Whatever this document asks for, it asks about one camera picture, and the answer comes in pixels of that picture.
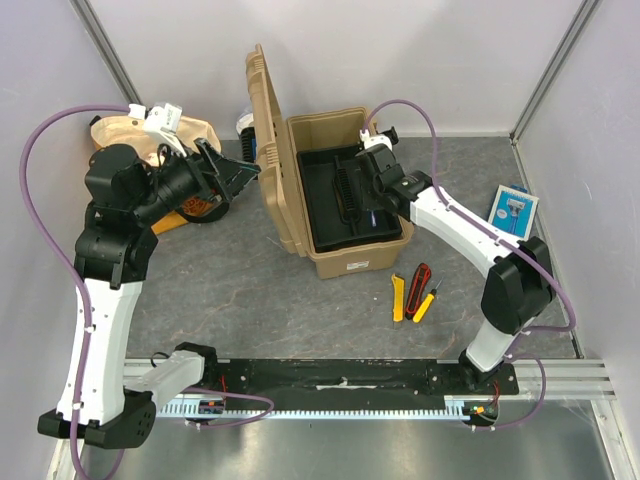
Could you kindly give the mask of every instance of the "gray mat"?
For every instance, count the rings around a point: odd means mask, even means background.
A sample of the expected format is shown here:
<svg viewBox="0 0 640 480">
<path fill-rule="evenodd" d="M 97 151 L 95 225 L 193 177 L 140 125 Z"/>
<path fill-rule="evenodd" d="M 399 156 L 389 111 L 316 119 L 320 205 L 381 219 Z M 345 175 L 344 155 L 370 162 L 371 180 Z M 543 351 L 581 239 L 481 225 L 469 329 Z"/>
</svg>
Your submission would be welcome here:
<svg viewBox="0 0 640 480">
<path fill-rule="evenodd" d="M 440 146 L 442 185 L 483 217 L 498 184 L 522 183 L 506 138 L 445 138 Z M 223 150 L 240 158 L 239 142 L 223 142 Z M 430 168 L 430 139 L 402 139 L 395 152 L 405 169 Z M 432 282 L 446 277 L 438 299 L 421 324 L 393 324 L 391 273 L 409 282 L 420 262 Z M 191 341 L 222 357 L 455 359 L 483 320 L 483 285 L 462 255 L 426 231 L 416 231 L 392 269 L 319 280 L 311 260 L 282 249 L 253 182 L 221 221 L 160 235 L 127 353 Z M 556 300 L 537 323 L 564 321 Z M 520 349 L 575 356 L 568 335 L 526 338 Z"/>
</svg>

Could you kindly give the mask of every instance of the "blue package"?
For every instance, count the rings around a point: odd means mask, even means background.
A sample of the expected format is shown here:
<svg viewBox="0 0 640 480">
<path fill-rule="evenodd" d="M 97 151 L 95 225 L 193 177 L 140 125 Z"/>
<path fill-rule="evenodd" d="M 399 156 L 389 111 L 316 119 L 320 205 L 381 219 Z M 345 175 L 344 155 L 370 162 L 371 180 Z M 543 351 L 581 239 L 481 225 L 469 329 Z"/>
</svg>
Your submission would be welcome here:
<svg viewBox="0 0 640 480">
<path fill-rule="evenodd" d="M 489 223 L 527 240 L 537 207 L 538 197 L 500 185 L 489 214 Z"/>
</svg>

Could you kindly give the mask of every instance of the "white wall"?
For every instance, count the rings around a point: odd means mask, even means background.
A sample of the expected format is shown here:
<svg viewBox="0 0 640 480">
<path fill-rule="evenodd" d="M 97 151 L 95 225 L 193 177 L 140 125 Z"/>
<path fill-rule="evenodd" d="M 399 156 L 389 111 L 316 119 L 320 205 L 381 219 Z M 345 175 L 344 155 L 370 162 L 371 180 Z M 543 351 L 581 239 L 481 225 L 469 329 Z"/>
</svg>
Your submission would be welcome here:
<svg viewBox="0 0 640 480">
<path fill-rule="evenodd" d="M 286 115 L 390 98 L 442 133 L 512 129 L 580 0 L 92 0 L 143 101 L 171 100 L 223 138 L 262 43 Z M 398 107 L 381 118 L 425 133 Z"/>
<path fill-rule="evenodd" d="M 0 476 L 31 480 L 45 477 L 55 445 L 36 433 L 36 424 L 64 386 L 75 295 L 22 206 L 18 161 L 45 117 L 73 105 L 124 100 L 66 0 L 6 2 L 0 50 Z M 46 133 L 29 170 L 36 207 L 69 255 L 88 201 L 83 176 L 91 118 L 77 115 Z"/>
<path fill-rule="evenodd" d="M 579 337 L 640 446 L 640 4 L 607 0 L 522 138 Z"/>
</svg>

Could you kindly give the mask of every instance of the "toolbox lid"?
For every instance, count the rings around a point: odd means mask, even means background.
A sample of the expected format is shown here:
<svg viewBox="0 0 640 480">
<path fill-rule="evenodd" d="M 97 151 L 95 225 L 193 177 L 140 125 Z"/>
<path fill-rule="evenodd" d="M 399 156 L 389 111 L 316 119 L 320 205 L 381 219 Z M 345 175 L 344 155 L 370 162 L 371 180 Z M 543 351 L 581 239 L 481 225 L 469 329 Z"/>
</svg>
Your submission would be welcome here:
<svg viewBox="0 0 640 480">
<path fill-rule="evenodd" d="M 262 46 L 247 56 L 247 85 L 253 106 L 256 163 L 263 202 L 273 219 L 280 241 L 289 253 L 307 256 L 310 249 L 304 201 L 296 179 L 289 132 L 282 119 Z"/>
</svg>

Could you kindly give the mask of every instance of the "white plastic part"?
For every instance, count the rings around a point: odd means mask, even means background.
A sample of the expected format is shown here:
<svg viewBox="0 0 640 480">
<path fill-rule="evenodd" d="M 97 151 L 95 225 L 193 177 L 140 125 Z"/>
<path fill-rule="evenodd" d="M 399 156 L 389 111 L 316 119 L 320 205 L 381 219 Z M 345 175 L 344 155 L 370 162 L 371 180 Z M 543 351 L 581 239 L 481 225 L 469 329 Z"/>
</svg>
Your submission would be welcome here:
<svg viewBox="0 0 640 480">
<path fill-rule="evenodd" d="M 242 133 L 242 130 L 245 128 L 253 126 L 253 111 L 251 107 L 247 107 L 238 118 L 236 122 L 236 132 L 238 132 L 238 136 Z"/>
<path fill-rule="evenodd" d="M 138 120 L 144 120 L 147 114 L 147 107 L 144 105 L 138 105 L 137 103 L 129 104 L 129 116 Z"/>
<path fill-rule="evenodd" d="M 360 141 L 364 144 L 364 149 L 371 148 L 374 145 L 386 145 L 389 150 L 393 150 L 391 140 L 386 135 L 378 134 L 373 137 L 369 130 L 360 130 Z"/>
<path fill-rule="evenodd" d="M 220 401 L 218 395 L 179 395 L 162 409 L 158 418 L 241 419 L 255 417 L 262 410 L 232 410 L 225 408 L 220 414 L 202 413 L 200 402 Z M 469 420 L 464 413 L 464 400 L 444 398 L 444 409 L 440 410 L 286 410 L 271 412 L 265 418 L 282 420 Z"/>
<path fill-rule="evenodd" d="M 485 320 L 467 347 L 467 358 L 480 371 L 489 372 L 503 360 L 516 337 L 517 335 L 502 333 Z"/>
<path fill-rule="evenodd" d="M 477 222 L 484 224 L 489 230 L 495 232 L 500 239 L 504 239 L 513 245 L 518 245 L 519 238 L 505 233 L 490 225 L 485 220 L 466 209 L 455 201 L 444 189 L 440 189 L 444 197 L 465 212 Z M 476 227 L 468 223 L 458 214 L 449 210 L 440 201 L 435 188 L 430 187 L 418 194 L 418 200 L 411 203 L 411 221 L 417 226 L 435 233 L 453 248 L 464 255 L 487 278 L 489 269 L 495 264 L 496 257 L 506 257 L 511 253 L 506 247 L 491 240 Z"/>
<path fill-rule="evenodd" d="M 158 144 L 166 143 L 178 154 L 186 157 L 187 152 L 176 135 L 181 116 L 182 108 L 176 105 L 156 104 L 147 115 L 143 130 Z"/>
<path fill-rule="evenodd" d="M 204 358 L 194 352 L 173 352 L 164 362 L 125 386 L 135 392 L 151 392 L 161 410 L 185 388 L 198 383 L 204 373 Z"/>
<path fill-rule="evenodd" d="M 80 424 L 86 425 L 90 420 L 97 420 L 100 424 L 104 424 L 122 413 L 124 408 L 122 389 L 124 359 L 131 316 L 142 291 L 142 282 L 126 283 L 118 290 L 111 290 L 109 282 L 100 280 L 87 279 L 85 285 L 91 297 L 92 322 L 95 330 L 91 333 L 91 345 L 82 383 Z M 73 390 L 82 337 L 85 333 L 82 297 L 77 289 L 76 294 L 78 316 L 71 365 L 67 383 L 57 406 L 57 411 L 62 413 L 63 418 L 68 421 L 71 420 L 71 413 L 74 410 Z"/>
</svg>

